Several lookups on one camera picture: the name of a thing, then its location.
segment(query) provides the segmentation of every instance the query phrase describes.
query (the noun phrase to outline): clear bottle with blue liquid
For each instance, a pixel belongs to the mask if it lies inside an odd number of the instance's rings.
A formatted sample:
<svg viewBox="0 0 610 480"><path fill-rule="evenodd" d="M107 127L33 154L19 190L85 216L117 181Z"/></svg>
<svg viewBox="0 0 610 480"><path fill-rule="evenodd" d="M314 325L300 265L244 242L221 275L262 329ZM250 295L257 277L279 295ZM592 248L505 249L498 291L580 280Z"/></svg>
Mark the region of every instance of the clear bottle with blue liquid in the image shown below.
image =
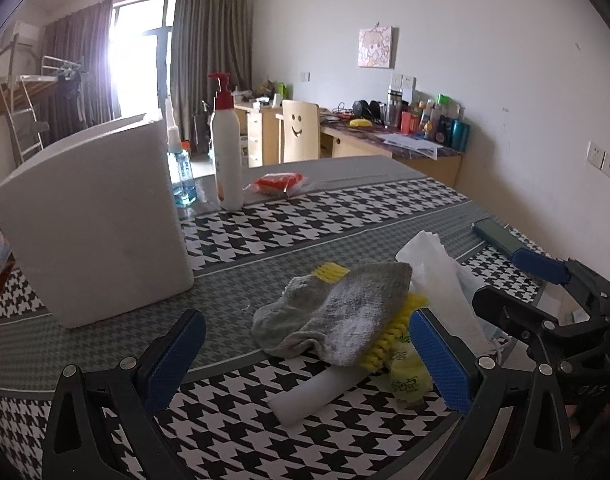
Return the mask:
<svg viewBox="0 0 610 480"><path fill-rule="evenodd" d="M182 148L178 126L176 126L174 120L171 97L167 97L165 105L168 141L167 163L169 165L169 175L172 179L174 201L176 207L187 207L198 198L194 173L192 172L189 153Z"/></svg>

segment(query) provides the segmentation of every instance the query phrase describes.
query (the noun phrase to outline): cartoon wall art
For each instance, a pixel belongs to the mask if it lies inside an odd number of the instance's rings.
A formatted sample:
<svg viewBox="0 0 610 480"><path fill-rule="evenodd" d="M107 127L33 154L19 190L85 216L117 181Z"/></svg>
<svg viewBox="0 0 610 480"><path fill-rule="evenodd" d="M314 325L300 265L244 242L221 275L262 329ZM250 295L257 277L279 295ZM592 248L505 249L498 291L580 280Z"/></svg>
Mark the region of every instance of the cartoon wall art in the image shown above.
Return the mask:
<svg viewBox="0 0 610 480"><path fill-rule="evenodd" d="M391 68L392 27L364 28L358 40L358 66Z"/></svg>

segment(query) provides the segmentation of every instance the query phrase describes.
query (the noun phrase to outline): red plastic package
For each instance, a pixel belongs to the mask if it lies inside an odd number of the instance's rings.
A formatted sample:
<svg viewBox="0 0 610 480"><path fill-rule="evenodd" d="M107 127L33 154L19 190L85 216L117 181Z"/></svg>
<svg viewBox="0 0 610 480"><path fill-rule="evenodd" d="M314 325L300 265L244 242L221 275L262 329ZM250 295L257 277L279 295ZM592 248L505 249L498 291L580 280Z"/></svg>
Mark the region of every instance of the red plastic package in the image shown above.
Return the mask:
<svg viewBox="0 0 610 480"><path fill-rule="evenodd" d="M259 193L271 196L292 196L302 190L307 179L300 173L268 173L251 183Z"/></svg>

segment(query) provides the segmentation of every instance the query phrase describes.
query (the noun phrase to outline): gray curtain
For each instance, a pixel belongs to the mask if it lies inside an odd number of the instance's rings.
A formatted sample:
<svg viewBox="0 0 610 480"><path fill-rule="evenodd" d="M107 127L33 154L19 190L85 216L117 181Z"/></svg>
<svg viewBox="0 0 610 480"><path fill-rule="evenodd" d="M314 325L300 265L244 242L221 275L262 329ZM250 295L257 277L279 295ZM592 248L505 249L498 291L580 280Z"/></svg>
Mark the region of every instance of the gray curtain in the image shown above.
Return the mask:
<svg viewBox="0 0 610 480"><path fill-rule="evenodd" d="M209 138L200 102L213 105L214 72L229 72L230 89L252 82L251 27L247 0L176 0L172 31L171 94L184 140L207 153Z"/></svg>
<svg viewBox="0 0 610 480"><path fill-rule="evenodd" d="M74 62L82 60L83 72L88 72L88 77L83 78L85 121L80 120L76 99L68 98L63 92L50 96L38 106L40 119L50 125L45 144L115 117L109 67L112 10L112 0L105 0L45 27L42 55Z"/></svg>

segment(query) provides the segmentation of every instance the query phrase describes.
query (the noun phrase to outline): metal screw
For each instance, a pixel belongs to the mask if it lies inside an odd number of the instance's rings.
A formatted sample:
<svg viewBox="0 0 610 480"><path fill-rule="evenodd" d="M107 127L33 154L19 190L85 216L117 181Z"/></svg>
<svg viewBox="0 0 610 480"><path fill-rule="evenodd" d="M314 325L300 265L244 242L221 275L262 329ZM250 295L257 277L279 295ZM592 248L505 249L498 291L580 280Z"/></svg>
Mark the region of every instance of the metal screw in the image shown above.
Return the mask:
<svg viewBox="0 0 610 480"><path fill-rule="evenodd" d="M481 357L478 360L478 364L480 365L481 368L484 368L485 370L491 370L492 368L494 368L496 366L496 363L494 362L494 360L491 357Z"/></svg>
<svg viewBox="0 0 610 480"><path fill-rule="evenodd" d="M572 366L572 364L569 361L561 361L561 363L558 366L559 366L560 370L565 374L570 374L571 372L574 371L574 367Z"/></svg>
<svg viewBox="0 0 610 480"><path fill-rule="evenodd" d="M135 357L125 357L120 362L120 368L123 370L131 370L134 366L136 366L136 358Z"/></svg>
<svg viewBox="0 0 610 480"><path fill-rule="evenodd" d="M71 377L76 373L76 365L67 365L63 368L63 375L65 377Z"/></svg>
<svg viewBox="0 0 610 480"><path fill-rule="evenodd" d="M551 366L549 366L547 363L543 363L538 367L538 370L540 370L540 373L543 375L551 375L552 373L554 373L554 371L551 369Z"/></svg>

